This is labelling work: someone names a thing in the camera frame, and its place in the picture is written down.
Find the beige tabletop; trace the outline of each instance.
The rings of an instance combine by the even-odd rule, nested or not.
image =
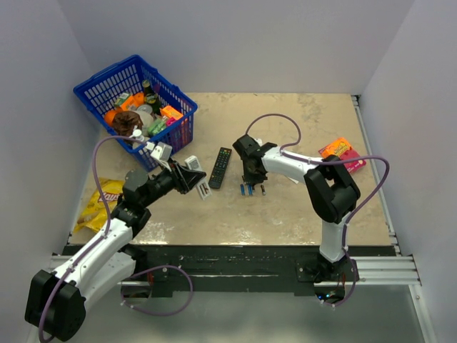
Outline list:
[[[359,152],[366,153],[361,129],[348,94],[219,94],[189,93],[199,106],[194,117],[194,140],[174,159],[196,155],[209,175],[221,146],[231,145],[245,133],[246,127],[265,113],[282,113],[294,118],[302,131],[302,140],[290,151],[318,156],[318,150],[340,136]],[[295,127],[281,118],[258,121],[249,133],[263,142],[278,145],[296,140]],[[115,141],[99,150],[100,177],[124,179],[139,167]],[[243,173],[238,154],[233,151],[222,187],[202,201],[196,190],[187,195],[170,192],[152,204],[152,217],[135,238],[137,244],[307,244],[321,243],[321,219],[314,212],[303,184],[277,174],[268,174],[253,197],[241,196]],[[370,166],[353,174],[362,198],[375,187]],[[95,190],[92,174],[81,197],[84,207]],[[354,217],[349,228],[350,245],[389,245],[388,230],[379,197],[374,197]],[[74,233],[71,243],[85,243],[94,233],[87,228]]]

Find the yellow bag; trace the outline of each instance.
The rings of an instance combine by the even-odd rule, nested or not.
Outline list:
[[[122,193],[124,181],[110,180],[100,178],[101,189],[108,201],[109,210],[112,211],[117,205],[117,199]],[[100,231],[108,217],[106,216],[105,206],[100,197],[100,193],[96,190],[86,208],[79,215],[74,232],[78,232],[82,227],[88,227],[94,232]]]

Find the blue plastic basket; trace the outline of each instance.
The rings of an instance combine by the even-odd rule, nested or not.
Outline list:
[[[141,82],[148,79],[154,90],[157,91],[163,106],[172,105],[183,114],[173,125],[149,139],[154,143],[162,141],[173,147],[175,154],[194,137],[194,112],[197,104],[190,100],[177,86],[168,82],[157,69],[150,66],[139,55],[130,56],[119,63],[93,75],[89,80],[74,87],[73,92],[82,101],[86,108],[100,121],[111,135],[116,132],[104,121],[107,111],[114,108],[114,102],[124,91],[136,94],[143,91]],[[120,145],[150,172],[159,164],[153,160],[143,147],[132,149],[124,141],[118,140]]]

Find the black remote control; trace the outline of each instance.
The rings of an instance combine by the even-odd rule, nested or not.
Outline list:
[[[214,164],[213,171],[209,177],[208,185],[212,189],[219,189],[222,185],[222,180],[229,165],[229,159],[231,155],[231,149],[220,148],[219,154],[217,155],[216,163]]]

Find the white wall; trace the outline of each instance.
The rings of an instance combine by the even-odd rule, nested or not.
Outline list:
[[[71,229],[96,127],[72,93],[92,73],[56,1],[3,1],[0,32],[0,340],[19,343],[31,278]]]
[[[185,91],[360,94],[413,0],[59,0],[93,69],[140,54]]]
[[[439,342],[455,342],[457,2],[416,0],[361,97],[403,253],[414,253]]]

